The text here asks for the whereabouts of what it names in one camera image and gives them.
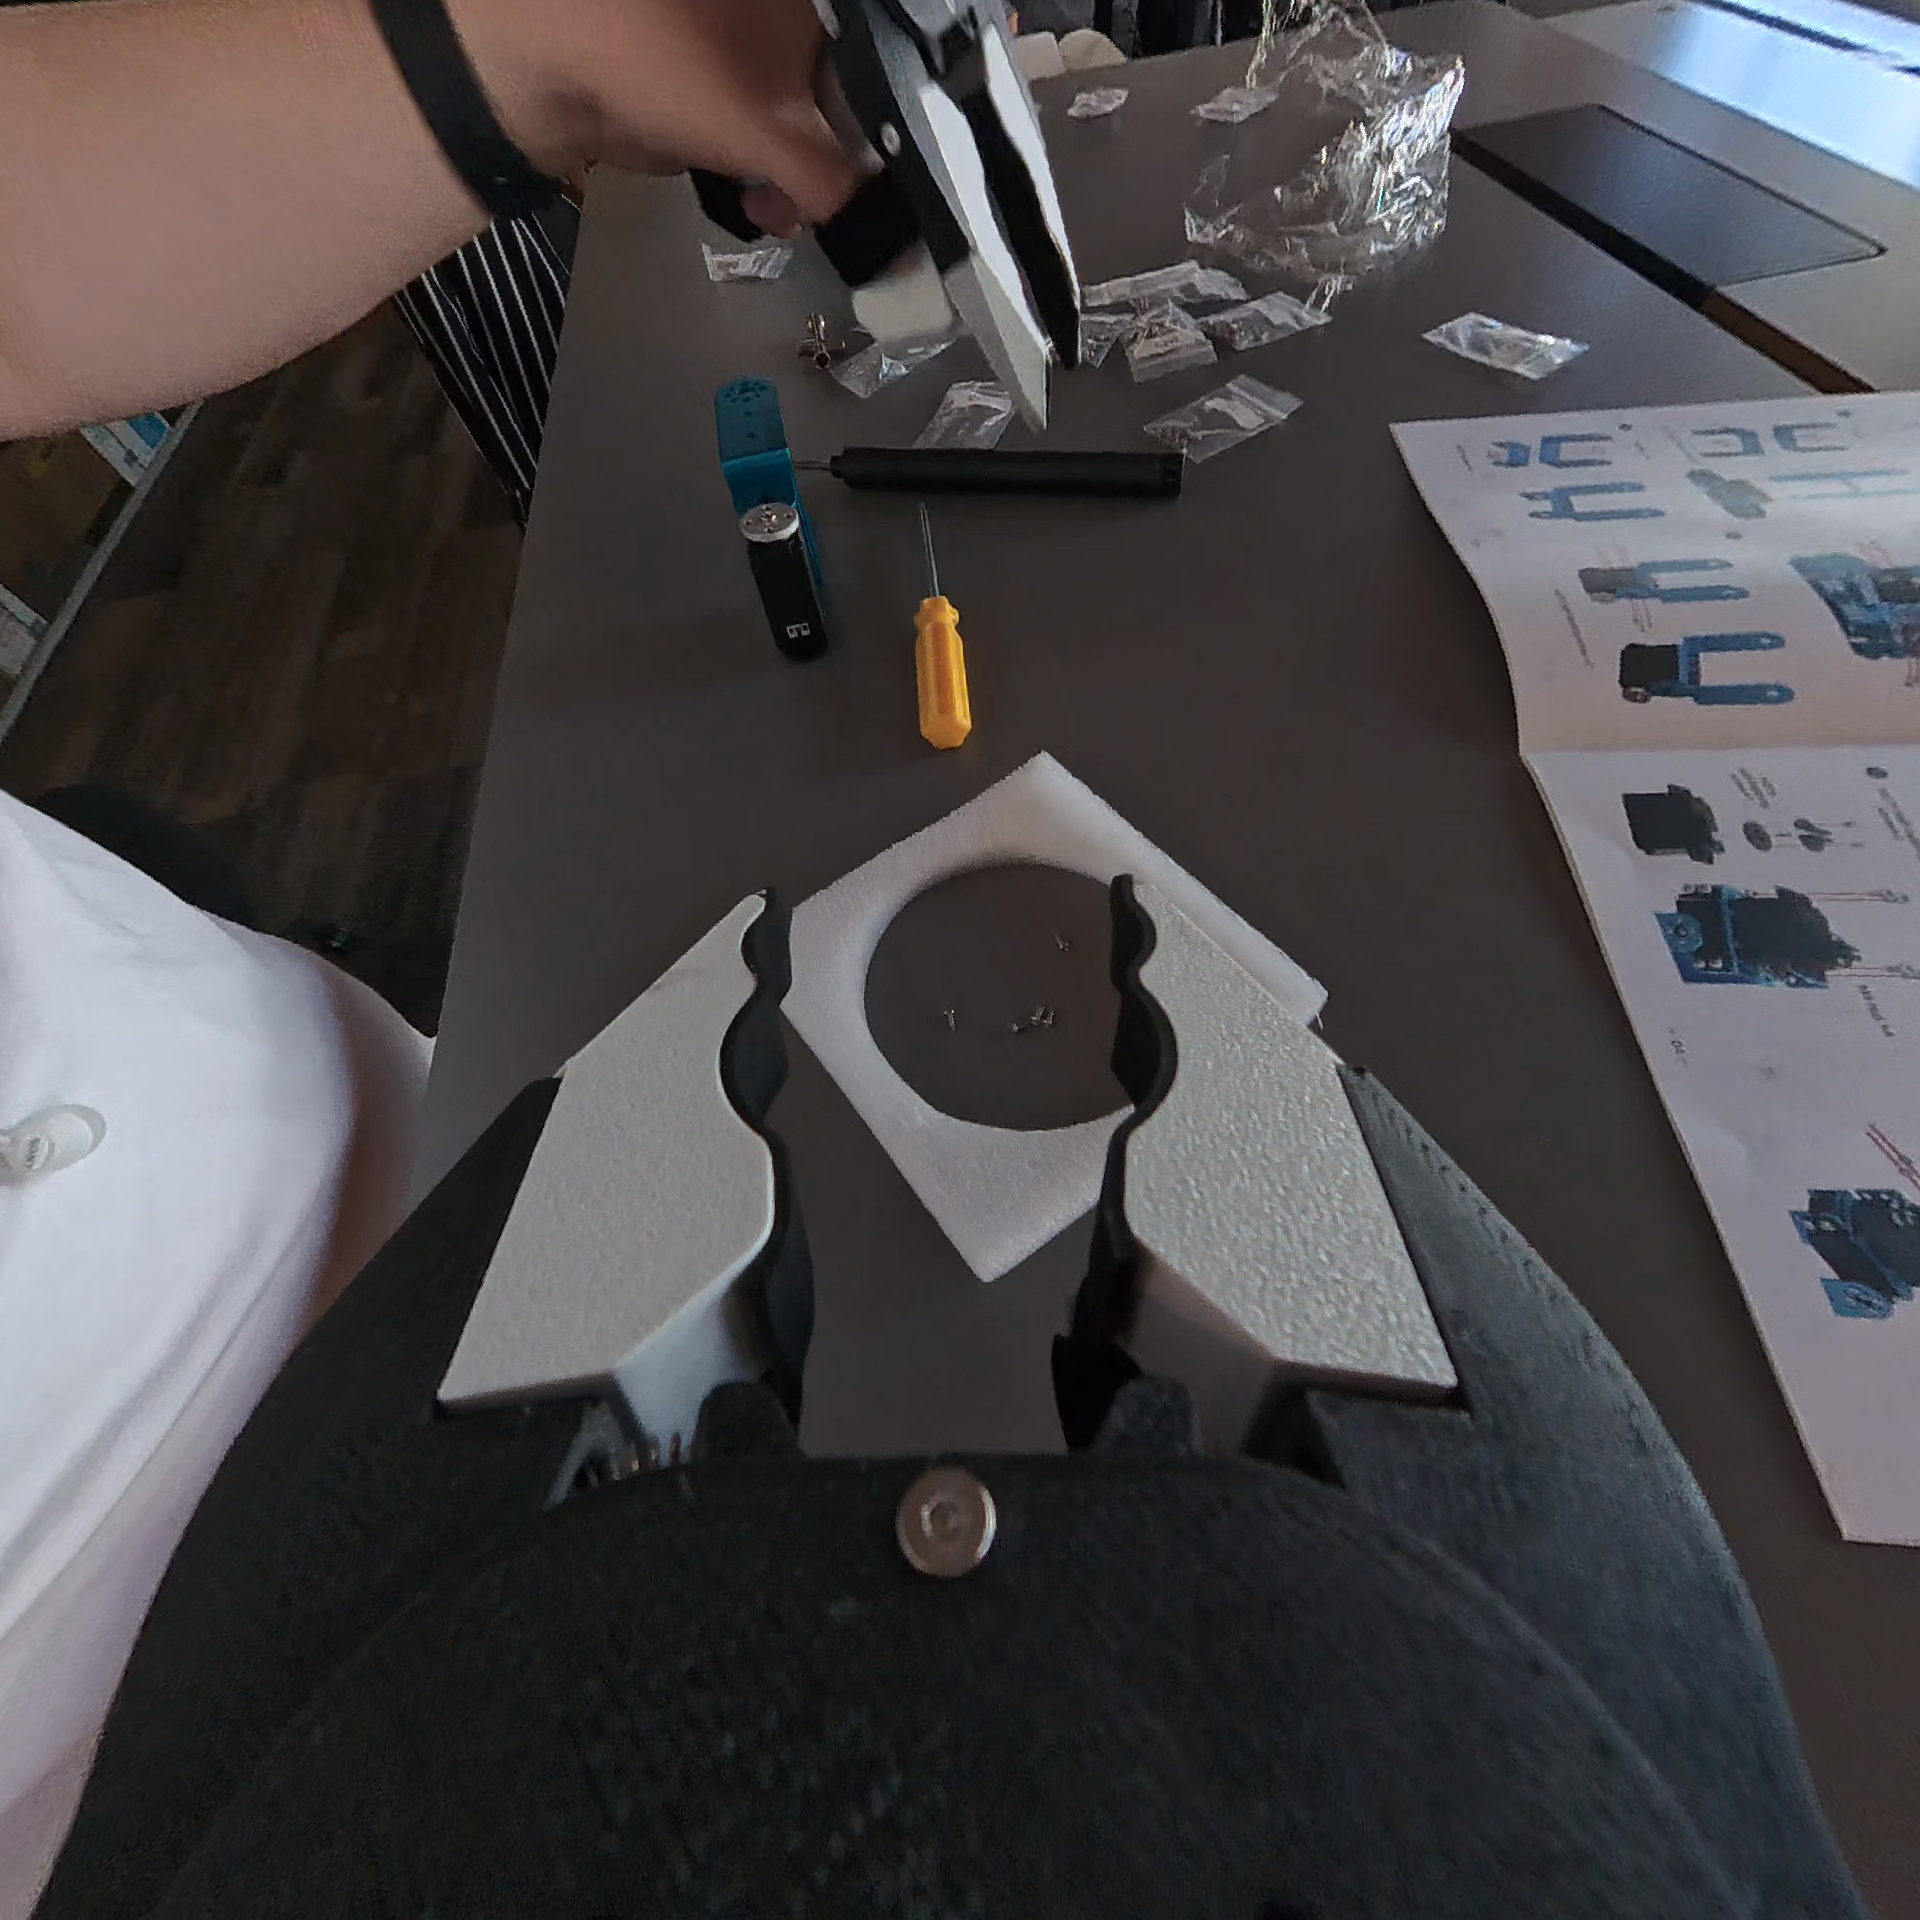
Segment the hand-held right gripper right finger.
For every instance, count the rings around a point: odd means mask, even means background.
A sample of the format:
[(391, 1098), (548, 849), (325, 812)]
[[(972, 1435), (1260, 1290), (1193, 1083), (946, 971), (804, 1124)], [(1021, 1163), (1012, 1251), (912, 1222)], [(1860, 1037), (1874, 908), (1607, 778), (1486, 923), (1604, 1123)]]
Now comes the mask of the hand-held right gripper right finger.
[(1132, 876), (1110, 884), (1110, 979), (1132, 1105), (1050, 1345), (1068, 1446), (1146, 1377), (1186, 1391), (1206, 1450), (1248, 1450), (1302, 1388), (1449, 1404), (1455, 1367), (1342, 1060)]

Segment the white foam square with hole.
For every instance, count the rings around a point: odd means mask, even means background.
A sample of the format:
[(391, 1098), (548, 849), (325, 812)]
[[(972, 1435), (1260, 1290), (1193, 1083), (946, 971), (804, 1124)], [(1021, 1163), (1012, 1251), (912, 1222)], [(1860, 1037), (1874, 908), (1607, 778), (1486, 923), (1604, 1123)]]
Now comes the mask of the white foam square with hole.
[(937, 1111), (885, 1060), (865, 981), (879, 938), (914, 899), (1010, 863), (1146, 879), (1296, 1019), (1313, 1025), (1327, 1004), (1316, 979), (1047, 753), (801, 901), (789, 921), (783, 1015), (982, 1282), (1092, 1209), (1120, 1111), (1037, 1131)]

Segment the person's left forearm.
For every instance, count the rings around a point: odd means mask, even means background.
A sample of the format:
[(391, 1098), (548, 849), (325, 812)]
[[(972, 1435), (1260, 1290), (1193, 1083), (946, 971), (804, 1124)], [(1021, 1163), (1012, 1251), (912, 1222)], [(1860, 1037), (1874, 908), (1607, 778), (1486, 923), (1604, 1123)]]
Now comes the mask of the person's left forearm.
[(285, 366), (484, 211), (370, 4), (47, 4), (2, 30), (2, 426)]

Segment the black white striped cloth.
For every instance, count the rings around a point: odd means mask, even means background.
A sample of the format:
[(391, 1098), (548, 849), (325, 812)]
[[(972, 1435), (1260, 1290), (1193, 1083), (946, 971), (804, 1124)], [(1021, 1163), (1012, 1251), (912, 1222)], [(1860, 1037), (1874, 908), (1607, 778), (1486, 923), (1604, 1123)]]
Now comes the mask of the black white striped cloth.
[(537, 490), (578, 230), (570, 197), (503, 215), (393, 297), (517, 524)]

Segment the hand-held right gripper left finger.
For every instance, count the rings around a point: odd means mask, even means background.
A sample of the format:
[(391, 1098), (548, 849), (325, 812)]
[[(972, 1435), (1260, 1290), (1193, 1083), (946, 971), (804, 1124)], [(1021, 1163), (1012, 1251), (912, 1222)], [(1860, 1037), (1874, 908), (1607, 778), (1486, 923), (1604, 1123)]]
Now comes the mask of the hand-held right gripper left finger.
[(446, 1409), (604, 1398), (692, 1419), (721, 1383), (798, 1411), (789, 916), (744, 897), (567, 1060), (439, 1388)]

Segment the black wristband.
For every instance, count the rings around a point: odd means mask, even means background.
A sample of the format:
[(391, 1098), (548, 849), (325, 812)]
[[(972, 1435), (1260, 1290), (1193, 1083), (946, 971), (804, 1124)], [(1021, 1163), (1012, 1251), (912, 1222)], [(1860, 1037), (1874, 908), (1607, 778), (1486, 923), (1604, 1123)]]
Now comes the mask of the black wristband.
[(375, 28), (426, 133), (492, 217), (529, 217), (564, 197), (503, 127), (446, 2), (370, 2)]

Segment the person's white shirt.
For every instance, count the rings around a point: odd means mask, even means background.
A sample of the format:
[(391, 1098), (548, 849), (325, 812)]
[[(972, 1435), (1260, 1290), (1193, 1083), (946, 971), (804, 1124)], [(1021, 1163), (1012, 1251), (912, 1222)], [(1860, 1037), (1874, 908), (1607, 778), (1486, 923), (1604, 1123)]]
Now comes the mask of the person's white shirt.
[(2, 897), (5, 1915), (29, 1915), (184, 1523), (401, 1219), (433, 1044), (125, 799), (5, 795)]

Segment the crumpled clear plastic wrap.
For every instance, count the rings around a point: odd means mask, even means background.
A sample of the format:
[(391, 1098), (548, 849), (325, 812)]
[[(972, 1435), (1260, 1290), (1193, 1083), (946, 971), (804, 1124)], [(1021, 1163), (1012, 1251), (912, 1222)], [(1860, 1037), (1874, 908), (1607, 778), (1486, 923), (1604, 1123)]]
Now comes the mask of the crumpled clear plastic wrap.
[(1447, 226), (1461, 54), (1410, 52), (1367, 4), (1260, 10), (1239, 81), (1188, 114), (1213, 154), (1183, 197), (1183, 238), (1252, 271), (1357, 282)]

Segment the scattered small clear screw bags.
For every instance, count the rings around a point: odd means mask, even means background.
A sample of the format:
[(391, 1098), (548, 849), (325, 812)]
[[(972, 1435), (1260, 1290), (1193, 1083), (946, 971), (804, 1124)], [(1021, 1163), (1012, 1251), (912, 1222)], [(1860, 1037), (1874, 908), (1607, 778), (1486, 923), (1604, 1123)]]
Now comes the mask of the scattered small clear screw bags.
[[(1124, 347), (1133, 380), (1206, 371), (1215, 366), (1221, 347), (1242, 356), (1321, 330), (1333, 318), (1334, 299), (1356, 286), (1334, 279), (1268, 279), (1277, 286), (1252, 295), (1231, 271), (1183, 255), (1160, 269), (1100, 282), (1082, 293), (1080, 361), (1100, 367)], [(957, 332), (942, 343), (882, 345), (865, 338), (863, 353), (826, 375), (853, 398), (865, 401), (924, 367), (956, 338)], [(1429, 327), (1423, 340), (1455, 358), (1522, 380), (1546, 378), (1585, 353), (1584, 343), (1476, 310)], [(1199, 401), (1146, 422), (1143, 431), (1160, 447), (1181, 452), (1188, 463), (1199, 463), (1279, 426), (1300, 405), (1297, 395), (1241, 371)], [(1015, 410), (996, 378), (959, 380), (948, 387), (914, 447), (996, 447)]]

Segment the black electric screwdriver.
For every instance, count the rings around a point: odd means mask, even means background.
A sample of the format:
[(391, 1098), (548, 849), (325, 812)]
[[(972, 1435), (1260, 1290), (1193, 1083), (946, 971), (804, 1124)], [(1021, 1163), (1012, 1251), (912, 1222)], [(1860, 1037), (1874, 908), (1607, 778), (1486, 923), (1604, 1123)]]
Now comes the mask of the black electric screwdriver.
[(826, 460), (796, 458), (799, 474), (824, 474), (853, 491), (901, 497), (1174, 499), (1186, 460), (1176, 450), (1048, 447), (842, 447)]

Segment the dark grey desk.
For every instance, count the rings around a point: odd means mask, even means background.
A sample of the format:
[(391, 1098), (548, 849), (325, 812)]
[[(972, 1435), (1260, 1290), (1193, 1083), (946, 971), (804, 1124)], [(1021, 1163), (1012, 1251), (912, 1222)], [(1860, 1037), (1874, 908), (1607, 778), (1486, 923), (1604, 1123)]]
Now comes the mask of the dark grey desk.
[(1169, 503), (940, 500), (974, 733), (919, 735), (914, 508), (814, 475), (832, 649), (781, 661), (713, 390), (798, 452), (910, 439), (953, 353), (857, 403), (798, 364), (815, 253), (718, 286), (684, 183), (588, 188), (415, 1193), (737, 899), (798, 903), (1050, 753), (1329, 991), (1373, 1070), (1576, 1293), (1756, 1595), (1877, 1915), (1914, 1915), (1914, 1551), (1844, 1543), (1537, 788), (1504, 654), (1389, 426), (1759, 401), (1789, 378), (1476, 171), (1440, 241), (1262, 356), (1302, 398)]

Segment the person's left hand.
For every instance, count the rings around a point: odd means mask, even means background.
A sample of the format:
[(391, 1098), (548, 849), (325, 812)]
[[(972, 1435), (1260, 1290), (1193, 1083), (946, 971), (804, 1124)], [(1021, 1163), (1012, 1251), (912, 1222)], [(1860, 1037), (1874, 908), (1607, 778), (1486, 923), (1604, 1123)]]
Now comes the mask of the person's left hand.
[(498, 122), (552, 177), (728, 177), (781, 230), (830, 219), (865, 177), (818, 101), (814, 4), (470, 4), (461, 23)]

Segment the black servo motor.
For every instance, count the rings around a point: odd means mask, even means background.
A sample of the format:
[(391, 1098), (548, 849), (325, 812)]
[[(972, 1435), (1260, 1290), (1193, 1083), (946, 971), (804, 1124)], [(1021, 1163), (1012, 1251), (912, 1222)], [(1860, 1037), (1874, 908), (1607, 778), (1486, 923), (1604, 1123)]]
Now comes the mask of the black servo motor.
[(824, 602), (799, 508), (761, 500), (737, 516), (737, 532), (778, 654), (798, 662), (824, 657)]

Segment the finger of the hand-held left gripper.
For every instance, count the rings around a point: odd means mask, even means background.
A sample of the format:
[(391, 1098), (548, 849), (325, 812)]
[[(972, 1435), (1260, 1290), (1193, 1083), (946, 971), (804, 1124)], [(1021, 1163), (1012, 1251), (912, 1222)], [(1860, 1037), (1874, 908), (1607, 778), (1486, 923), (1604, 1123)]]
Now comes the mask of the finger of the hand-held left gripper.
[(943, 193), (967, 242), (967, 255), (943, 269), (943, 286), (1021, 419), (1041, 429), (1048, 419), (1048, 340), (1000, 230), (972, 124), (935, 81), (919, 84), (919, 107), (928, 122), (928, 155), (940, 155)]
[(1050, 180), (1040, 118), (1010, 59), (981, 59), (972, 130), (998, 229), (1012, 252), (1031, 318), (1058, 364), (1080, 364), (1080, 287)]

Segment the blue servo bracket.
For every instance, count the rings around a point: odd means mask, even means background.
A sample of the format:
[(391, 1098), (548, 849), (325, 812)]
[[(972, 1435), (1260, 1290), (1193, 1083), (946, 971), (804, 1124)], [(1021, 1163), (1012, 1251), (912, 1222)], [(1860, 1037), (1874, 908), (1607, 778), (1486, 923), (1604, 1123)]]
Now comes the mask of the blue servo bracket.
[(730, 380), (713, 395), (714, 446), (721, 478), (730, 497), (734, 515), (770, 503), (783, 503), (799, 515), (799, 537), (806, 550), (806, 569), (815, 590), (822, 590), (822, 571), (814, 542), (812, 518), (799, 497), (799, 478), (786, 444), (776, 383), (767, 378), (744, 375)]

